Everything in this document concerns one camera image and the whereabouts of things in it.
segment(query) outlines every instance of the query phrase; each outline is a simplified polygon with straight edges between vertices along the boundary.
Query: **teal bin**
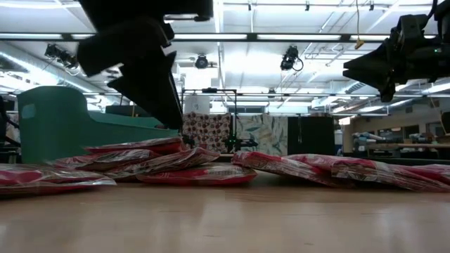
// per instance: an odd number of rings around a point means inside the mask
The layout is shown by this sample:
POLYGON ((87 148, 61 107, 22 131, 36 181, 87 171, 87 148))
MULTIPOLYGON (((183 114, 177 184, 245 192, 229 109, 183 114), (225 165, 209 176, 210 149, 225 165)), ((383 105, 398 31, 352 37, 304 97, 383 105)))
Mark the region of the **teal bin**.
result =
POLYGON ((154 118, 88 112, 86 98, 63 86, 40 86, 18 95, 20 142, 24 163, 86 154, 83 147, 144 141, 178 135, 156 129, 154 118))

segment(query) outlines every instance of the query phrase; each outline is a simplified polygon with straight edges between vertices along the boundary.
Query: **table surface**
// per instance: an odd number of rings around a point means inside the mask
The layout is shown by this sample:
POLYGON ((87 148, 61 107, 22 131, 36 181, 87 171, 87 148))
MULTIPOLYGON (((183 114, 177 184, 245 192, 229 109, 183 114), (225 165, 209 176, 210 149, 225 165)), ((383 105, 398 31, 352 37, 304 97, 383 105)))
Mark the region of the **table surface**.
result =
POLYGON ((0 200, 0 252, 450 252, 450 194, 140 183, 0 200))

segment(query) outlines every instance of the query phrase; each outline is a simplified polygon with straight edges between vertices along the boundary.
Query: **fluorescent light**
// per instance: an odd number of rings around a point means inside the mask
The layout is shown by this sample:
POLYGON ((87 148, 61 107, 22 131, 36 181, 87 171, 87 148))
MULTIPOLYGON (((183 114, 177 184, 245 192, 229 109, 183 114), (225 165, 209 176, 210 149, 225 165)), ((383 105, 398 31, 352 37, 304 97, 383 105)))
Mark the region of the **fluorescent light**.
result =
MULTIPOLYGON (((426 39, 433 39, 436 37, 436 35, 425 35, 426 39)), ((374 40, 385 40, 389 38, 389 35, 359 35, 359 39, 365 40, 365 41, 374 41, 374 40)), ((350 36, 350 40, 356 41, 358 39, 358 35, 352 35, 350 36)))
POLYGON ((397 107, 397 106, 403 105, 409 101, 412 101, 412 99, 406 99, 406 100, 402 100, 402 101, 390 104, 389 107, 397 107))
MULTIPOLYGON (((384 40, 389 38, 389 35, 359 35, 359 39, 361 40, 384 40)), ((350 36, 350 40, 356 41, 358 39, 358 35, 352 35, 350 36)))
POLYGON ((0 3, 0 7, 7 8, 30 8, 30 9, 59 9, 59 8, 79 8, 79 3, 75 4, 12 4, 0 3))
POLYGON ((61 34, 0 33, 0 39, 63 39, 61 34))
POLYGON ((418 94, 395 94, 394 97, 395 98, 421 98, 423 95, 418 95, 418 94))
POLYGON ((94 36, 94 34, 71 34, 74 39, 87 39, 94 36))
POLYGON ((450 83, 448 83, 448 84, 441 84, 441 85, 434 85, 433 87, 422 91, 422 94, 440 92, 440 91, 445 91, 447 89, 450 89, 450 83))
POLYGON ((340 35, 331 34, 258 34, 258 39, 280 39, 280 40, 339 40, 340 35))
POLYGON ((395 91, 401 91, 402 89, 405 89, 408 85, 406 84, 400 84, 395 86, 395 91))
POLYGON ((345 117, 345 118, 339 119, 339 125, 342 125, 342 126, 350 125, 351 118, 352 117, 345 117))
POLYGON ((247 39, 246 34, 175 34, 174 39, 247 39))
POLYGON ((374 110, 379 110, 379 109, 381 109, 381 108, 383 108, 383 107, 384 107, 384 106, 382 106, 382 105, 368 106, 368 107, 359 109, 358 112, 372 112, 372 111, 374 111, 374 110))
POLYGON ((377 94, 347 94, 346 96, 351 96, 351 97, 365 96, 368 98, 375 98, 377 96, 377 94))

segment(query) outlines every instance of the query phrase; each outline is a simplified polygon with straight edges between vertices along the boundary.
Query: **red snack bag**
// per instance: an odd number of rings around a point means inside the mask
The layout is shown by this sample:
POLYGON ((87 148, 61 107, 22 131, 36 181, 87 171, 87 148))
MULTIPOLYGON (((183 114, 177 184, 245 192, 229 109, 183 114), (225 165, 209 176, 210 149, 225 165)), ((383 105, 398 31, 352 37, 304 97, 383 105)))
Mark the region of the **red snack bag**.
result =
POLYGON ((414 168, 408 166, 339 157, 331 170, 333 176, 338 178, 386 183, 415 191, 450 192, 450 186, 413 173, 411 170, 414 168))
POLYGON ((161 155, 169 155, 185 150, 186 146, 183 143, 182 137, 173 137, 173 138, 155 138, 147 141, 102 145, 98 147, 85 148, 85 150, 89 151, 90 153, 105 153, 118 150, 132 150, 132 149, 152 150, 153 152, 161 155))
POLYGON ((331 171, 331 167, 336 161, 345 159, 346 157, 338 157, 332 155, 297 154, 286 155, 284 158, 303 162, 305 164, 315 166, 326 171, 331 171))
POLYGON ((119 150, 106 153, 60 158, 47 162, 47 164, 57 168, 107 171, 121 165, 136 163, 160 156, 161 155, 151 150, 119 150))
POLYGON ((179 186, 223 186, 246 183, 256 177, 253 169, 242 168, 229 163, 212 162, 182 171, 138 175, 144 183, 166 183, 179 186))
POLYGON ((430 164, 408 167, 409 172, 450 185, 450 165, 430 164))
POLYGON ((165 155, 151 160, 146 160, 136 164, 120 166, 104 174, 112 179, 130 179, 139 174, 154 174, 162 171, 178 171, 189 167, 194 167, 207 162, 212 162, 220 156, 219 153, 194 148, 171 155, 165 155))
POLYGON ((338 188, 353 187, 350 182, 334 179, 330 176, 330 173, 324 173, 323 170, 314 166, 260 152, 239 151, 233 156, 231 162, 240 166, 274 174, 300 177, 316 183, 322 183, 326 186, 338 188))
POLYGON ((32 164, 0 165, 0 196, 59 193, 104 185, 115 186, 115 182, 90 171, 56 169, 32 164))

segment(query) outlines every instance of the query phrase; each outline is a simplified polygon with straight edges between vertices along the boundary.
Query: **patterned backdrop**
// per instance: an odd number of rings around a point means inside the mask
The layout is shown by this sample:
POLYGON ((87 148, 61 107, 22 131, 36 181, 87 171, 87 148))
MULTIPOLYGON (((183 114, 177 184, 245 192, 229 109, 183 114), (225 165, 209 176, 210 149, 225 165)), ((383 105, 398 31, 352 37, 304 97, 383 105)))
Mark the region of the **patterned backdrop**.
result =
POLYGON ((230 134, 230 114, 204 115, 191 112, 183 115, 183 135, 194 140, 195 147, 227 152, 225 141, 230 134))
POLYGON ((288 118, 270 115, 239 116, 236 135, 240 139, 252 139, 257 147, 244 147, 244 151, 260 151, 268 155, 288 154, 288 118))

